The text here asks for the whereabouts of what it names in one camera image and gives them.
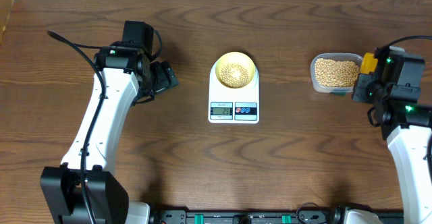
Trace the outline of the yellow measuring scoop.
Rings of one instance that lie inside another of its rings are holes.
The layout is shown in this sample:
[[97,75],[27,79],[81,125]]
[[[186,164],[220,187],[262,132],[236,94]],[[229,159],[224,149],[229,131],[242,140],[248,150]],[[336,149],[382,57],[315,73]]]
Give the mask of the yellow measuring scoop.
[[373,53],[365,53],[360,65],[361,74],[373,73],[377,67],[378,59],[374,57]]

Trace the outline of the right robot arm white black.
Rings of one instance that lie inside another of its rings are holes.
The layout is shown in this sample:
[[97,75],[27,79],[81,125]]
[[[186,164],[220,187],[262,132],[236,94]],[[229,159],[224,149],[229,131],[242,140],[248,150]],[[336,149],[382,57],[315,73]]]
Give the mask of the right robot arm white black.
[[352,99],[370,104],[367,117],[392,155],[404,222],[431,222],[431,107],[420,105],[425,60],[386,46],[363,59]]

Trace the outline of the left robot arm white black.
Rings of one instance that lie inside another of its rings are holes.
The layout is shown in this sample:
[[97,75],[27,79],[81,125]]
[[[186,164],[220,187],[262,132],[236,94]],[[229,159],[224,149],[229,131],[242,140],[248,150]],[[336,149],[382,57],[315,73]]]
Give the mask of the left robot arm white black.
[[55,223],[150,223],[150,206],[131,201],[114,171],[130,107],[178,85],[170,64],[152,52],[159,37],[151,25],[127,20],[121,40],[84,57],[94,84],[80,129],[60,165],[40,177]]

